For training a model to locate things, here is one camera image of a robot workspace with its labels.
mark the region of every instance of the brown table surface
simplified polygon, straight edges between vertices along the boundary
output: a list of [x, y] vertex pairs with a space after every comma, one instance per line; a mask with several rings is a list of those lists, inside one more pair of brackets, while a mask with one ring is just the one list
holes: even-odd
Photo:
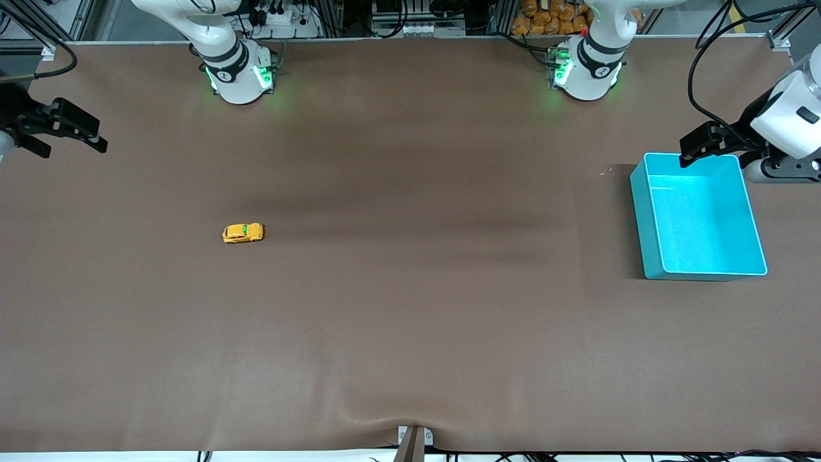
[[[788, 67], [723, 39], [728, 119]], [[704, 118], [693, 40], [595, 103], [502, 40], [294, 44], [274, 96], [185, 46], [34, 84], [102, 120], [0, 165], [2, 450], [821, 450], [821, 188], [749, 185], [762, 279], [645, 280], [628, 175]], [[261, 243], [222, 228], [260, 221]]]

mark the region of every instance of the turquoise plastic bin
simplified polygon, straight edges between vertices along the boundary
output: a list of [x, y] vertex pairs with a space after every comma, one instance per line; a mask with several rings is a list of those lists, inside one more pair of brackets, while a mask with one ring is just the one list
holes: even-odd
[[767, 274], [734, 155], [682, 169], [678, 154], [647, 153], [630, 184], [648, 279], [728, 281]]

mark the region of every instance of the toy car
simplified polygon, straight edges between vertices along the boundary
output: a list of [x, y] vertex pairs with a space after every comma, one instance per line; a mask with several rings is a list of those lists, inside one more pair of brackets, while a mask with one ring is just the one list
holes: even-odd
[[222, 231], [222, 241], [226, 244], [252, 243], [261, 241], [264, 233], [261, 223], [232, 224]]

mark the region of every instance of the orange packaged item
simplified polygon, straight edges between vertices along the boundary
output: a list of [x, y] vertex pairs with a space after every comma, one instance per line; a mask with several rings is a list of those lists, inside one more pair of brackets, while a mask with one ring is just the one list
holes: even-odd
[[527, 17], [533, 17], [534, 14], [539, 12], [539, 4], [536, 0], [521, 0], [520, 7], [521, 14]]
[[573, 23], [562, 21], [559, 23], [559, 34], [568, 35], [573, 33]]
[[513, 26], [511, 26], [511, 34], [513, 35], [525, 35], [530, 30], [530, 18], [529, 17], [522, 17], [518, 16], [516, 19], [513, 20]]
[[587, 21], [584, 16], [576, 16], [573, 20], [573, 32], [581, 32], [587, 29]]
[[542, 10], [533, 16], [533, 25], [546, 25], [552, 20], [550, 13]]
[[550, 16], [553, 18], [559, 17], [563, 11], [567, 9], [567, 5], [564, 3], [564, 0], [551, 0], [550, 2]]
[[636, 27], [639, 31], [641, 31], [641, 28], [644, 26], [644, 16], [642, 16], [641, 12], [635, 8], [630, 10], [630, 12], [633, 13], [635, 20], [639, 22]]
[[559, 33], [559, 20], [553, 18], [545, 27], [544, 33], [547, 35], [553, 35]]
[[573, 19], [573, 11], [575, 8], [573, 5], [565, 5], [565, 9], [559, 13], [559, 20], [560, 21], [571, 21]]

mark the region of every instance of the power strip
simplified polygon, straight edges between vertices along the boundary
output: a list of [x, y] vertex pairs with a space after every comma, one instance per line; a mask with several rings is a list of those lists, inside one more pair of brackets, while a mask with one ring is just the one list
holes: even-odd
[[436, 26], [433, 23], [414, 23], [409, 22], [404, 27], [402, 27], [402, 36], [406, 39], [424, 39], [428, 37], [433, 37], [433, 32], [436, 30]]
[[291, 25], [291, 20], [294, 18], [294, 11], [290, 8], [286, 8], [283, 14], [277, 13], [266, 13], [268, 16], [268, 20], [265, 21], [266, 25]]

